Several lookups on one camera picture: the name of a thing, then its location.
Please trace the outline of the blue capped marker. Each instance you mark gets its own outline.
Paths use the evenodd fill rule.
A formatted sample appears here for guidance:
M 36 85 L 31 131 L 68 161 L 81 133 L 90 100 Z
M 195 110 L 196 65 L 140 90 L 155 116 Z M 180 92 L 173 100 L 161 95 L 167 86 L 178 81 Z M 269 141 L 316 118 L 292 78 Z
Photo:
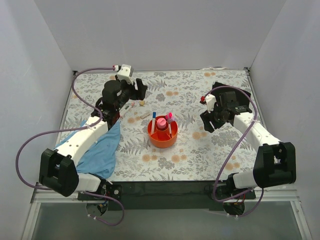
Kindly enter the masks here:
M 156 126 L 156 112 L 152 113 L 152 121 L 151 121 L 151 134 L 153 135 L 155 132 L 155 126 Z

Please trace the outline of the pink capped glue bottle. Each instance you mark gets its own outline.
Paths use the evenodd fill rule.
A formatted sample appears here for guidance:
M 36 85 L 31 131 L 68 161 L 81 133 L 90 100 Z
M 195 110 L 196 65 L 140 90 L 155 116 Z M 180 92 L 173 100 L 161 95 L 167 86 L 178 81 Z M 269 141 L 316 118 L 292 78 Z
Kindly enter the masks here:
M 167 129 L 167 124 L 167 120 L 164 117 L 160 117 L 156 121 L 156 127 L 160 131 L 164 131 L 165 129 Z

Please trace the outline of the silver pen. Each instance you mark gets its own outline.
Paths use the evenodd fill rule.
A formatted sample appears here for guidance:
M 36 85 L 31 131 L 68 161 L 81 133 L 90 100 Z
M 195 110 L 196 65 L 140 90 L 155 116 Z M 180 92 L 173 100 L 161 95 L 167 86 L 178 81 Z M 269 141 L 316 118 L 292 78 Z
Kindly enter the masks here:
M 169 136 L 172 138 L 172 128 L 171 128 L 171 122 L 168 121 L 168 129 L 169 129 Z

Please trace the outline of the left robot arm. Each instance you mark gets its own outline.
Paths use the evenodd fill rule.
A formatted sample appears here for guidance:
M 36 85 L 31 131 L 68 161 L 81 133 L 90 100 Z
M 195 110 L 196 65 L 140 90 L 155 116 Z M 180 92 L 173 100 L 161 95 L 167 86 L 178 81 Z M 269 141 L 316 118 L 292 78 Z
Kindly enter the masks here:
M 41 154 L 39 182 L 43 186 L 68 197 L 74 192 L 87 191 L 95 200 L 106 196 L 102 177 L 93 172 L 78 173 L 76 166 L 85 152 L 120 118 L 121 108 L 129 100 L 144 100 L 148 87 L 140 78 L 129 83 L 126 80 L 109 80 L 104 84 L 102 96 L 83 127 L 54 150 Z

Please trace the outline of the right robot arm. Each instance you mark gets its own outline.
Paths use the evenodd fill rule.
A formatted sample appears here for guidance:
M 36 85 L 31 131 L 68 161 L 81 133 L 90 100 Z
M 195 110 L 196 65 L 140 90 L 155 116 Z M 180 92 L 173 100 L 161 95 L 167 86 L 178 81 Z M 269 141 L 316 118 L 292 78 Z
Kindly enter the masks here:
M 246 190 L 293 184 L 297 179 L 296 149 L 291 142 L 282 142 L 258 122 L 257 112 L 250 96 L 242 90 L 206 94 L 200 99 L 207 110 L 200 117 L 204 129 L 210 133 L 231 124 L 242 133 L 255 150 L 253 169 L 232 173 L 223 189 L 232 199 L 237 199 Z

